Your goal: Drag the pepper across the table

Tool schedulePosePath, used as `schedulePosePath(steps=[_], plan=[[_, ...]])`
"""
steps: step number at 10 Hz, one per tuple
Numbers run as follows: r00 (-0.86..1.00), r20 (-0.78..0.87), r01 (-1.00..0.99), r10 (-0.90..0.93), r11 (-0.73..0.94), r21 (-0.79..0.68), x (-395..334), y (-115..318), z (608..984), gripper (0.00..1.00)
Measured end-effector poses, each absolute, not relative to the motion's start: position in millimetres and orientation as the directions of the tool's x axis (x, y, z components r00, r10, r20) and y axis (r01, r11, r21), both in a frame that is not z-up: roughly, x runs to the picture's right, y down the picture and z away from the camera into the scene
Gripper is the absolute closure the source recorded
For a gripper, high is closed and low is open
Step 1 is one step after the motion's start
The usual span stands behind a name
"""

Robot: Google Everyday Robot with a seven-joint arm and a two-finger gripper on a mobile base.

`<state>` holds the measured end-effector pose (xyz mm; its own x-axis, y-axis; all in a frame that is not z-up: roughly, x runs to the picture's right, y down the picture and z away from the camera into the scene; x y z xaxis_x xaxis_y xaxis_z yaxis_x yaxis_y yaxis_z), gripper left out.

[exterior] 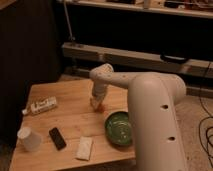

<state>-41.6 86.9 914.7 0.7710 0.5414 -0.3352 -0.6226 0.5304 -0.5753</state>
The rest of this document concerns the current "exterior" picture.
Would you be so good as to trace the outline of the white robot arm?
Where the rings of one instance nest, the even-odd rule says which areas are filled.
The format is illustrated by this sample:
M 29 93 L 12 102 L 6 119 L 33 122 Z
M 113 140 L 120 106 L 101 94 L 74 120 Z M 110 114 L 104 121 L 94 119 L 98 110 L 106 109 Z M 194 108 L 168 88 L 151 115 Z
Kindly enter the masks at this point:
M 116 72 L 110 64 L 92 69 L 91 104 L 97 108 L 110 85 L 127 90 L 138 171 L 188 171 L 175 105 L 186 96 L 186 85 L 175 74 Z

